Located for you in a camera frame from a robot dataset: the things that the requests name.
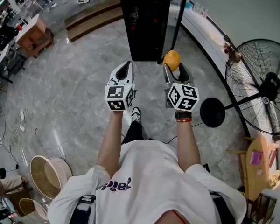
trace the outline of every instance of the shoe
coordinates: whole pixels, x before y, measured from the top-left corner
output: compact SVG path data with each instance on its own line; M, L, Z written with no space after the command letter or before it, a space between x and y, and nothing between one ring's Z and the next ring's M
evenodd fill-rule
M53 5L50 7L50 9L54 9L55 7L57 7L59 4L54 2Z
M80 0L78 3L82 4L82 3L87 3L87 2L89 2L89 0Z
M141 111L138 107L135 106L132 110L132 122L137 121L139 124L141 124L140 117Z
M26 178L21 177L21 179L22 179L22 183L28 183L28 181L27 181L27 179L26 179Z

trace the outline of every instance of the black cabinet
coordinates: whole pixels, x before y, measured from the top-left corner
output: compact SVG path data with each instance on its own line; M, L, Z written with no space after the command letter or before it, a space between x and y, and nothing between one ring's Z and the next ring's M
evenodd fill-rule
M161 63L174 48L186 0L120 0L134 61Z

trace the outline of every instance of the sleeve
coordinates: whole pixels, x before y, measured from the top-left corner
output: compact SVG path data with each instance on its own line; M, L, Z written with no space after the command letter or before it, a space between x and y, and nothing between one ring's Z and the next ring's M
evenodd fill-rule
M246 200L244 196L234 188L228 186L223 181L215 178L200 164L195 164L186 170L186 174L196 179L209 191L217 192L224 198L230 212L236 219L237 224L241 224L246 214Z
M71 177L50 204L48 210L50 223L68 224L80 197L94 194L98 187L109 180L109 174L98 165L91 168L85 175Z

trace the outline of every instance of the black strap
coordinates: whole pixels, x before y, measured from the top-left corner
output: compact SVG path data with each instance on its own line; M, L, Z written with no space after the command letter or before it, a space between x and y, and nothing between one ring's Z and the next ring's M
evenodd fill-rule
M90 206L94 203L95 200L95 195L82 196L74 210L73 215L71 216L70 224L88 224L89 217L91 214ZM78 209L78 206L81 203L88 204L88 210Z
M216 205L217 210L219 212L221 223L222 224L235 224L234 216L232 215L229 208L227 207L227 204L226 204L224 198L217 192L210 192L210 194L213 196L212 198L213 198L214 204Z

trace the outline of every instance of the sneaker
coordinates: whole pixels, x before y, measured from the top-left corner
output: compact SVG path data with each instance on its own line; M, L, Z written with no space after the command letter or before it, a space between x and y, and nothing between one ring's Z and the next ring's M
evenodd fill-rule
M50 9L54 9L55 7L57 7L59 4L54 2L53 5L50 7Z
M82 3L87 3L87 2L89 2L89 0L80 0L78 3L82 4Z
M141 115L140 109L138 107L134 107L132 110L132 122L137 121L139 124L141 124L140 115Z

